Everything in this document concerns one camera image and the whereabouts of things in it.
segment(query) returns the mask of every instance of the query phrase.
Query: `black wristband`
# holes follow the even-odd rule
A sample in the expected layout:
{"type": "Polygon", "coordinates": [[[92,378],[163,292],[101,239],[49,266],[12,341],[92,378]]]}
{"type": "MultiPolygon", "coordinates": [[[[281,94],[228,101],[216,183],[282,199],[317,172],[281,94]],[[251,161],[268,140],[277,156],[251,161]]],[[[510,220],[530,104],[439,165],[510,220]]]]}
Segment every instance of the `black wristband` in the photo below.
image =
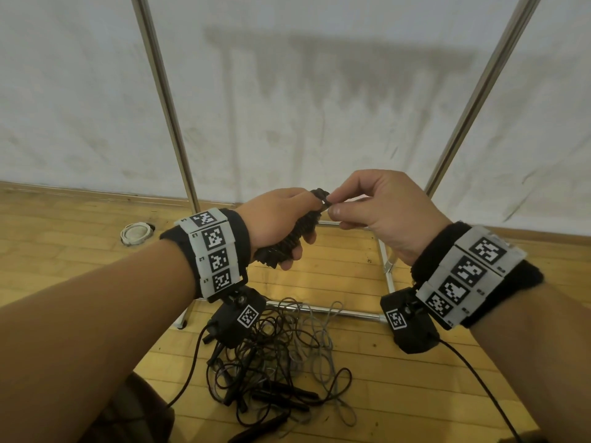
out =
{"type": "MultiPolygon", "coordinates": [[[[447,252],[454,246],[468,230],[468,224],[456,222],[443,229],[433,241],[425,248],[411,268],[412,279],[416,288],[420,288],[427,282],[439,267],[439,263],[447,255],[447,252]]],[[[522,260],[513,270],[508,273],[504,280],[486,297],[484,302],[471,315],[462,320],[462,326],[471,327],[489,313],[492,309],[512,297],[519,290],[533,288],[544,281],[544,275],[534,265],[522,260]]]]}
{"type": "MultiPolygon", "coordinates": [[[[238,266],[240,274],[243,279],[247,279],[247,267],[251,262],[251,239],[248,233],[248,229],[242,217],[233,210],[222,208],[220,211],[227,217],[227,221],[230,224],[232,233],[235,238],[236,255],[238,257],[238,266]]],[[[187,262],[195,277],[195,298],[203,297],[200,289],[200,275],[197,268],[197,262],[195,259],[195,253],[189,241],[189,235],[181,228],[180,225],[173,227],[172,229],[164,231],[160,235],[160,239],[168,239],[176,243],[182,253],[184,254],[187,262]]]]}

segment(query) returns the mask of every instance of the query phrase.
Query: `white wall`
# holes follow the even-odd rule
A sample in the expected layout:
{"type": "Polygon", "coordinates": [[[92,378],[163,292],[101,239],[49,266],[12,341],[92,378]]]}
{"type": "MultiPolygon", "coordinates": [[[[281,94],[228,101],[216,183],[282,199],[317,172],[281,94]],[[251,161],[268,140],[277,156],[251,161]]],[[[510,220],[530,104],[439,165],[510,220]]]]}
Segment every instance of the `white wall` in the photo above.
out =
{"type": "Polygon", "coordinates": [[[517,0],[149,0],[201,198],[425,185],[517,0]]]}
{"type": "Polygon", "coordinates": [[[455,219],[591,234],[591,0],[542,0],[434,200],[455,219]]]}
{"type": "Polygon", "coordinates": [[[0,180],[186,196],[131,0],[0,0],[0,180]]]}

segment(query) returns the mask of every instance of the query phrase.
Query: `baseboard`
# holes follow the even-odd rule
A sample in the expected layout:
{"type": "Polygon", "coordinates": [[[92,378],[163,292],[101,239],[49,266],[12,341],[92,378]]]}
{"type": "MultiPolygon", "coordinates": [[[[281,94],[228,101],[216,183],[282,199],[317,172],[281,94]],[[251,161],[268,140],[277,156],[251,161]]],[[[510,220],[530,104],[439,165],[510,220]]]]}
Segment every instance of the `baseboard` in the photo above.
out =
{"type": "MultiPolygon", "coordinates": [[[[28,185],[13,182],[0,181],[0,190],[22,191],[25,193],[52,194],[70,197],[85,197],[103,201],[137,202],[143,204],[155,204],[166,206],[177,206],[190,208],[188,199],[175,197],[152,197],[138,194],[109,193],[107,191],[78,190],[75,188],[58,188],[55,186],[28,185]]],[[[236,208],[237,203],[224,203],[215,201],[199,201],[201,210],[208,208],[236,208]]],[[[323,220],[330,220],[326,213],[323,213],[323,220]]],[[[508,239],[523,239],[528,241],[541,241],[546,243],[591,245],[591,236],[578,236],[573,234],[550,233],[546,231],[530,231],[519,229],[506,229],[503,227],[489,227],[499,236],[508,239]]]]}

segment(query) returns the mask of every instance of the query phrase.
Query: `person's right arm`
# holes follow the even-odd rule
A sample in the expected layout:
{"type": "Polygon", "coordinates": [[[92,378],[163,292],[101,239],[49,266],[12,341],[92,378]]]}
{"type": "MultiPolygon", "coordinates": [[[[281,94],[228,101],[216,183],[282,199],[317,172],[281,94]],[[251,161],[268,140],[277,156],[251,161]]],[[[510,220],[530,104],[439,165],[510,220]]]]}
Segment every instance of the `person's right arm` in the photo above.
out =
{"type": "MultiPolygon", "coordinates": [[[[450,224],[397,171],[357,171],[328,200],[341,228],[368,226],[409,266],[450,224]],[[369,199],[345,202],[363,194],[369,199]]],[[[591,441],[591,310],[544,283],[510,297],[470,331],[549,441],[591,441]]]]}

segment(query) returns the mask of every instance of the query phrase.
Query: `metal rack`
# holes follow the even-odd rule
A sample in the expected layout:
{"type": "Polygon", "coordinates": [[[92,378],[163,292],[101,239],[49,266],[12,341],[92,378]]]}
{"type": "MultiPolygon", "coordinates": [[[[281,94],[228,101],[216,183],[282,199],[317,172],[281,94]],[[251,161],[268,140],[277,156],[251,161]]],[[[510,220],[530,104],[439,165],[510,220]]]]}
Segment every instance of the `metal rack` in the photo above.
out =
{"type": "MultiPolygon", "coordinates": [[[[497,46],[491,54],[491,57],[478,80],[476,87],[474,88],[472,95],[468,103],[466,104],[462,115],[455,126],[452,135],[450,136],[446,148],[441,154],[437,165],[435,166],[431,177],[425,188],[425,192],[429,197],[432,197],[441,180],[445,176],[450,164],[453,161],[457,151],[462,146],[466,135],[468,134],[472,124],[474,123],[479,111],[484,105],[488,94],[491,92],[492,87],[495,85],[503,67],[506,65],[507,60],[511,56],[515,45],[517,44],[521,34],[527,26],[531,16],[536,11],[540,0],[519,0],[515,6],[515,10],[509,22],[507,23],[501,38],[498,41],[497,46]]],[[[194,213],[199,212],[199,201],[195,186],[193,184],[193,178],[191,176],[191,169],[188,163],[187,152],[183,143],[183,135],[180,132],[179,119],[174,108],[174,101],[171,94],[170,86],[168,85],[168,79],[166,76],[166,69],[162,55],[160,53],[158,38],[156,30],[154,28],[154,22],[150,12],[150,6],[148,0],[132,0],[135,15],[137,18],[138,26],[141,31],[142,38],[152,74],[154,76],[154,82],[156,89],[159,94],[160,103],[162,104],[162,110],[170,138],[173,143],[174,152],[177,156],[179,163],[179,170],[183,178],[185,190],[187,191],[187,197],[191,205],[191,209],[194,213]]],[[[322,226],[334,226],[338,225],[336,222],[331,221],[320,221],[322,226]]],[[[380,247],[380,256],[382,260],[382,267],[384,270],[384,276],[386,283],[388,284],[388,290],[390,292],[395,291],[394,281],[392,279],[392,267],[395,264],[395,254],[388,256],[388,249],[384,242],[378,239],[378,245],[380,247]]],[[[314,313],[327,313],[328,308],[322,306],[311,305],[310,309],[314,313]]],[[[186,323],[185,311],[179,319],[174,322],[174,326],[182,328],[186,323]]],[[[343,310],[339,315],[344,317],[353,317],[362,320],[370,321],[385,321],[385,317],[382,314],[367,313],[363,311],[347,311],[343,310]]]]}

